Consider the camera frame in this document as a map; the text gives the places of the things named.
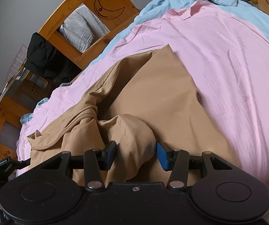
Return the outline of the light blue bed sheet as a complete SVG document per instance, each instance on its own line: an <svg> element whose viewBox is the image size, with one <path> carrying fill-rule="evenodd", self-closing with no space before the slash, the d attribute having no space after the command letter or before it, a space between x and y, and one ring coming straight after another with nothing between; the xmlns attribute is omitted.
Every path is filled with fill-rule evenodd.
<svg viewBox="0 0 269 225"><path fill-rule="evenodd" d="M88 69L81 72L81 79L75 83L63 83L51 97L40 100L34 111L20 118L22 126L45 128L49 123L80 101L83 93L107 70L103 58L126 38L134 26L162 17L170 9L190 8L198 0L152 0L134 21L118 33L101 52L89 61ZM269 15L241 0L200 0L213 3L218 8L254 24L269 40Z"/></svg>

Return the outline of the white certificate on wall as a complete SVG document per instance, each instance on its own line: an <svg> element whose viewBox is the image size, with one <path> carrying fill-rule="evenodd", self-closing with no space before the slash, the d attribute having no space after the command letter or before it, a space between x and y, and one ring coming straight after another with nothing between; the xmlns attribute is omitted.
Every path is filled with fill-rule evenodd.
<svg viewBox="0 0 269 225"><path fill-rule="evenodd" d="M6 84L23 67L23 64L26 62L26 58L27 58L27 47L25 45L22 45L18 54L16 55L16 57L12 63L12 65L10 66L10 69L8 71L8 74L7 74L7 78L5 80Z"/></svg>

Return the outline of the black jacket on rail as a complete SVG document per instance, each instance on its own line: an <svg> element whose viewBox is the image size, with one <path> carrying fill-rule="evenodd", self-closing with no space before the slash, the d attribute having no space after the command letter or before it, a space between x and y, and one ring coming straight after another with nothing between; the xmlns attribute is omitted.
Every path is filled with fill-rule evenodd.
<svg viewBox="0 0 269 225"><path fill-rule="evenodd" d="M82 71L39 33L32 34L25 67L58 85L72 81Z"/></svg>

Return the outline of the pink bed sheet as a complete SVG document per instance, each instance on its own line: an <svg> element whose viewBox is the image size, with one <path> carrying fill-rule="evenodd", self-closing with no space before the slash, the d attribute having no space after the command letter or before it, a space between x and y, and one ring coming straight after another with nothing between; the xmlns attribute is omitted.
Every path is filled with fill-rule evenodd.
<svg viewBox="0 0 269 225"><path fill-rule="evenodd" d="M253 7L243 11L251 18L235 15L232 7L197 0L184 9L185 18L170 18L168 10L116 36L75 83L54 90L51 99L35 109L33 119L23 124L18 159L30 156L27 135L44 129L75 105L115 62L170 45L192 76L202 106L235 148L243 169L269 186L269 39L254 21L267 21L269 31L269 16Z"/></svg>

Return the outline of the tan hooded zip jacket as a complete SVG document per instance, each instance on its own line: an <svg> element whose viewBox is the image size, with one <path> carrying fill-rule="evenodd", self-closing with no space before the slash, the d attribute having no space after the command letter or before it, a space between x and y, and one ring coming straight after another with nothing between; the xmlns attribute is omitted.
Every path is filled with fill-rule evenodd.
<svg viewBox="0 0 269 225"><path fill-rule="evenodd" d="M210 151L239 166L236 152L198 100L198 89L169 45L123 58L81 100L44 130L28 136L31 167L62 151L83 155L117 143L105 183L130 179L167 182L157 141L191 155Z"/></svg>

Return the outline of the grey striped cloth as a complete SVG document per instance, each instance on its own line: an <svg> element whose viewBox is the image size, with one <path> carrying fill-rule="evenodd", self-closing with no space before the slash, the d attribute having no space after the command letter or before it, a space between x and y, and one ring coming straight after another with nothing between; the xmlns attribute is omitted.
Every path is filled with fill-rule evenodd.
<svg viewBox="0 0 269 225"><path fill-rule="evenodd" d="M84 4L76 8L58 28L58 32L81 53L109 31Z"/></svg>

